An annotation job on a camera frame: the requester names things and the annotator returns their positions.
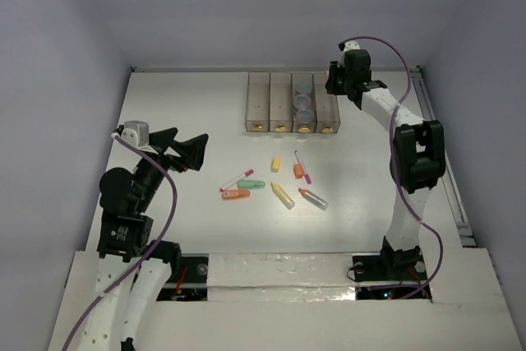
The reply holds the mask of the clear jar of paper clips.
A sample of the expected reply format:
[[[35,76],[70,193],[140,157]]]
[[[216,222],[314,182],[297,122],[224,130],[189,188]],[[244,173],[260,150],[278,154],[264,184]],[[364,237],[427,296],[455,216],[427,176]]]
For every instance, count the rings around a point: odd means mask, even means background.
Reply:
[[[293,97],[293,106],[296,110],[309,109],[311,107],[311,98],[308,95],[295,95]]]

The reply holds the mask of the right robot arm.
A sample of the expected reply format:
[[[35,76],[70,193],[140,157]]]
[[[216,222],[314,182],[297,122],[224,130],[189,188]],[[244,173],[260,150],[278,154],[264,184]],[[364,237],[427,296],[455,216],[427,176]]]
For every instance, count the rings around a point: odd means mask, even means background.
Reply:
[[[339,46],[325,88],[345,95],[389,134],[390,173],[396,187],[392,220],[381,249],[353,258],[357,282],[400,281],[422,258],[419,233],[431,190],[445,174],[444,128],[427,121],[396,99],[382,81],[373,80],[371,56],[355,41]]]

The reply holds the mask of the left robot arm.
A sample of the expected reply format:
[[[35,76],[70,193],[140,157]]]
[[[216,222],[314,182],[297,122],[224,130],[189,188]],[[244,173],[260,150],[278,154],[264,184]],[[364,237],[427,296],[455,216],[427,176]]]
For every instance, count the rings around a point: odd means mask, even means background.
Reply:
[[[94,299],[78,318],[62,349],[78,339],[79,350],[135,350],[163,286],[184,275],[181,248],[167,242],[178,204],[172,172],[201,169],[208,135],[177,141],[175,127],[150,132],[146,122],[128,121],[111,134],[140,156],[133,170],[115,167],[99,180],[100,218]],[[168,218],[157,238],[146,215],[162,182],[172,190]]]

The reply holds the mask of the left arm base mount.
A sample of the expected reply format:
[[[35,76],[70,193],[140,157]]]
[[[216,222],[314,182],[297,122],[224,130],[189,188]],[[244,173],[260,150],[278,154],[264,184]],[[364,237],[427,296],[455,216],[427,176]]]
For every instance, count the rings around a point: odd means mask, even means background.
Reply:
[[[158,302],[204,302],[208,295],[208,255],[183,255],[179,272],[159,291]]]

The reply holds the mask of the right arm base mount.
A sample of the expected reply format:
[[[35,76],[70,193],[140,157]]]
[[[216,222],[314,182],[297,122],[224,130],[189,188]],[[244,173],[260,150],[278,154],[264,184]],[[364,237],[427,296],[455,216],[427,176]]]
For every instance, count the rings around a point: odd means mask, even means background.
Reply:
[[[394,266],[382,255],[353,256],[346,271],[355,286],[357,300],[427,299],[431,290],[423,261]]]

